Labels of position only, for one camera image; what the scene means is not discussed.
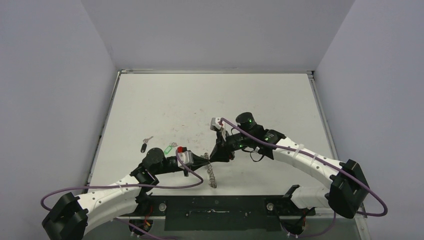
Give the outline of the key with green tag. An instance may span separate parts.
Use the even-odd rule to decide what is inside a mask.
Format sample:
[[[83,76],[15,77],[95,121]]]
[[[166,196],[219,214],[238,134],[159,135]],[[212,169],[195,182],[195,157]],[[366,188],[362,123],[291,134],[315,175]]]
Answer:
[[[171,142],[163,151],[165,155],[168,155],[178,144],[176,142]]]

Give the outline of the metal disc with keyrings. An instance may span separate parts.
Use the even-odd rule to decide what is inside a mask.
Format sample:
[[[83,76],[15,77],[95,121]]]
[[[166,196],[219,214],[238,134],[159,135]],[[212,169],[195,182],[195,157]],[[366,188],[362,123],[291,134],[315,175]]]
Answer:
[[[215,178],[213,166],[211,165],[209,154],[205,152],[203,155],[201,155],[202,158],[206,159],[206,164],[204,165],[204,168],[206,170],[206,173],[208,175],[208,185],[216,189],[217,188],[217,181]]]

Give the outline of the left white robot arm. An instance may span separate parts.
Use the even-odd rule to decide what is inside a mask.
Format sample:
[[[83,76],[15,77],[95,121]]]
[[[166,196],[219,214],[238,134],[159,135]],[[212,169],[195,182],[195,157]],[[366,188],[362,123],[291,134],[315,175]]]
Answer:
[[[186,147],[178,147],[169,157],[160,148],[152,148],[134,170],[110,185],[93,186],[92,192],[79,195],[66,189],[48,210],[42,227],[51,240],[81,240],[114,218],[133,212],[139,216],[150,214],[154,204],[148,192],[159,187],[157,175],[182,171],[187,176],[209,162]]]

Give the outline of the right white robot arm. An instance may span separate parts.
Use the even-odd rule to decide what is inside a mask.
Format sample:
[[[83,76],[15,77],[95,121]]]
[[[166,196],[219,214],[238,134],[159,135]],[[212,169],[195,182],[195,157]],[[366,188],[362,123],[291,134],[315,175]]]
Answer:
[[[328,208],[336,214],[352,219],[358,214],[368,195],[369,185],[360,165],[324,157],[298,144],[274,129],[266,129],[256,123],[252,113],[237,116],[231,134],[229,123],[213,117],[210,129],[216,132],[215,146],[209,155],[211,162],[227,163],[235,158],[235,152],[250,148],[253,152],[271,160],[288,164],[322,183],[322,187],[297,186],[283,199],[282,207],[290,215],[301,209]]]

